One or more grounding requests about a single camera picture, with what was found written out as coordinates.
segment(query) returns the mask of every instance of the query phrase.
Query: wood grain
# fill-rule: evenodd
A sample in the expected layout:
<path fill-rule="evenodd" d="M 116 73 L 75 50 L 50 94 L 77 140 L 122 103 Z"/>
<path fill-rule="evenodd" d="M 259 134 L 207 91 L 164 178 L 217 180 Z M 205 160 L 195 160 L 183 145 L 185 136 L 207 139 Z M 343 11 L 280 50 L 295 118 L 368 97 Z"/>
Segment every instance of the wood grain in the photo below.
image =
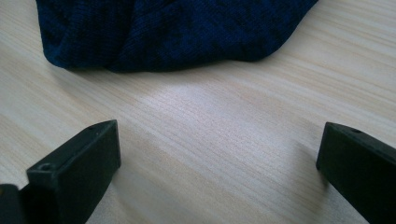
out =
<path fill-rule="evenodd" d="M 396 147 L 396 3 L 320 0 L 257 63 L 67 71 L 35 1 L 0 3 L 0 183 L 117 119 L 122 166 L 89 223 L 365 223 L 315 168 L 326 121 Z"/>

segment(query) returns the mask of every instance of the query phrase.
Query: dark blue knit fabric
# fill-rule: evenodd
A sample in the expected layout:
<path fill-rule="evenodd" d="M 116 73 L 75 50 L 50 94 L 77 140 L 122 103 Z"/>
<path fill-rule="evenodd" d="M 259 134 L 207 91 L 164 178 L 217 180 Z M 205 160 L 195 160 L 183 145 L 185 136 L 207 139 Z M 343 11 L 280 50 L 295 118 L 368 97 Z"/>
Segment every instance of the dark blue knit fabric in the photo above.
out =
<path fill-rule="evenodd" d="M 112 71 L 262 59 L 317 1 L 36 0 L 51 63 Z"/>

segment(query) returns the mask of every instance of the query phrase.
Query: black plastic part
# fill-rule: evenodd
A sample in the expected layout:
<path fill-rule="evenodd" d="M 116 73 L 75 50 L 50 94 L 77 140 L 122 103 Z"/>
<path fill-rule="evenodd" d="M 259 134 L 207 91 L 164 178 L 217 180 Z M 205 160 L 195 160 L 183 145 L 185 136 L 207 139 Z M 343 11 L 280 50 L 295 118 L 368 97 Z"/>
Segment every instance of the black plastic part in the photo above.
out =
<path fill-rule="evenodd" d="M 370 223 L 396 223 L 396 149 L 326 123 L 317 168 Z"/>
<path fill-rule="evenodd" d="M 27 170 L 29 184 L 19 195 L 12 191 L 13 202 L 21 202 L 12 210 L 30 224 L 85 223 L 119 168 L 117 121 L 92 125 Z M 0 216 L 11 215 L 0 210 Z"/>
<path fill-rule="evenodd" d="M 26 223 L 18 188 L 15 185 L 0 185 L 0 223 Z"/>

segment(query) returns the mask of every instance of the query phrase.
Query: light wooden table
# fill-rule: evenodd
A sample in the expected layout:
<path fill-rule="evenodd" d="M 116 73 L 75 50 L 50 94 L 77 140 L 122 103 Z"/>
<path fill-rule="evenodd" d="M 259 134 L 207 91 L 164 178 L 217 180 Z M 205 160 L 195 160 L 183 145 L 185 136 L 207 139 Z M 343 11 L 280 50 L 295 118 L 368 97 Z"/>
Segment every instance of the light wooden table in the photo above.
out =
<path fill-rule="evenodd" d="M 326 121 L 396 147 L 396 2 L 320 0 L 257 63 L 71 72 L 35 1 L 0 2 L 0 182 L 117 119 L 122 166 L 90 223 L 364 223 L 315 168 Z"/>

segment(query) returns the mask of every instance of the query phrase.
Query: knit texture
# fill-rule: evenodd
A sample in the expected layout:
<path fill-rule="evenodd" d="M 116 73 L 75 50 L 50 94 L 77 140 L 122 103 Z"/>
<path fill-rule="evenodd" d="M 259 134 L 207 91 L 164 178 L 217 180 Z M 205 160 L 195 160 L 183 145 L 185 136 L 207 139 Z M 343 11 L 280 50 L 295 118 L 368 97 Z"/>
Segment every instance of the knit texture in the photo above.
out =
<path fill-rule="evenodd" d="M 63 68 L 169 70 L 257 61 L 318 0 L 36 0 L 47 59 Z"/>

